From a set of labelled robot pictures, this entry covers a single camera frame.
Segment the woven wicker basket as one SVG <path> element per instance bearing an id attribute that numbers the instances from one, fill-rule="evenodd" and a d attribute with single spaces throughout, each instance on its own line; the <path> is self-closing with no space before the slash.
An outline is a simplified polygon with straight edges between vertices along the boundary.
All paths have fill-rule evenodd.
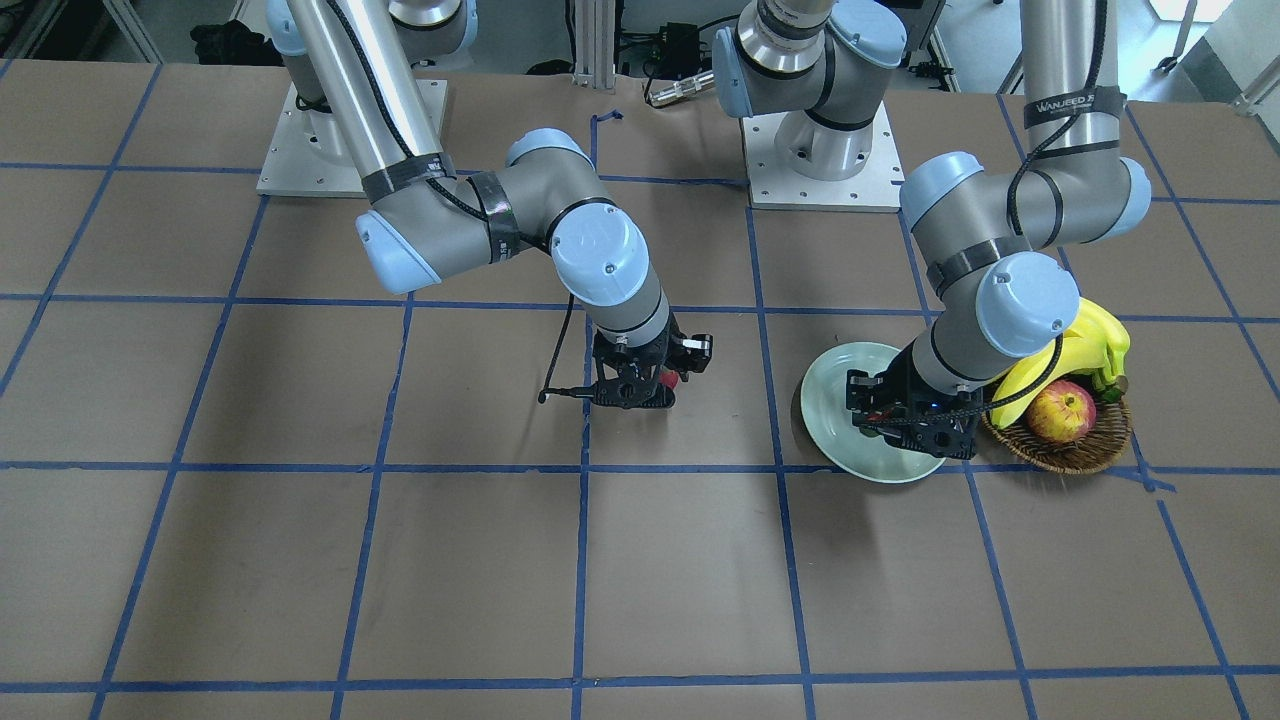
<path id="1" fill-rule="evenodd" d="M 1132 411 L 1124 398 L 1097 404 L 1094 427 L 1070 443 L 1050 443 L 1021 420 L 1000 429 L 983 414 L 980 423 L 1015 456 L 1043 470 L 1066 475 L 1088 475 L 1111 468 L 1126 452 L 1132 439 Z"/>

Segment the yellow banana bunch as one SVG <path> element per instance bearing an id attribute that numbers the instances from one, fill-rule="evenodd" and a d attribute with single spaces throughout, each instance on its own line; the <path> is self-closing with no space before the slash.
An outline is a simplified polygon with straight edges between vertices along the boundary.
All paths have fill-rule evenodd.
<path id="1" fill-rule="evenodd" d="M 1033 398 L 1052 380 L 1068 374 L 1092 373 L 1094 386 L 1105 389 L 1125 375 L 1125 356 L 1132 338 L 1125 325 L 1098 304 L 1082 297 L 1076 319 L 1062 336 L 1059 360 L 1048 378 L 1037 380 L 1050 364 L 1055 342 L 1039 352 L 1016 361 L 998 380 L 993 400 L 1000 401 L 1032 387 L 1027 396 L 988 411 L 992 427 L 1004 429 L 1014 424 L 1030 406 Z"/>

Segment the red yellow apple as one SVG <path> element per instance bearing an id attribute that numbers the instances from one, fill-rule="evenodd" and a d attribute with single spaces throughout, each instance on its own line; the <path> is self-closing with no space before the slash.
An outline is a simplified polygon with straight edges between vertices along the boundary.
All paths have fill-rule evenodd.
<path id="1" fill-rule="evenodd" d="M 1094 398 L 1073 380 L 1046 386 L 1023 414 L 1027 428 L 1041 439 L 1065 445 L 1087 436 L 1097 418 Z"/>

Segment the pale green plate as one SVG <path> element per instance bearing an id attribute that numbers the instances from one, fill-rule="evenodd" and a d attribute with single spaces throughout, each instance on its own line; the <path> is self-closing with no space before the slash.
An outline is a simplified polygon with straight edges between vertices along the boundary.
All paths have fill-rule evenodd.
<path id="1" fill-rule="evenodd" d="M 876 342 L 851 342 L 826 350 L 806 369 L 801 383 L 804 425 L 832 464 L 867 480 L 900 484 L 928 477 L 945 461 L 929 454 L 888 445 L 855 420 L 861 411 L 849 398 L 849 373 L 868 375 L 888 368 L 899 348 Z"/>

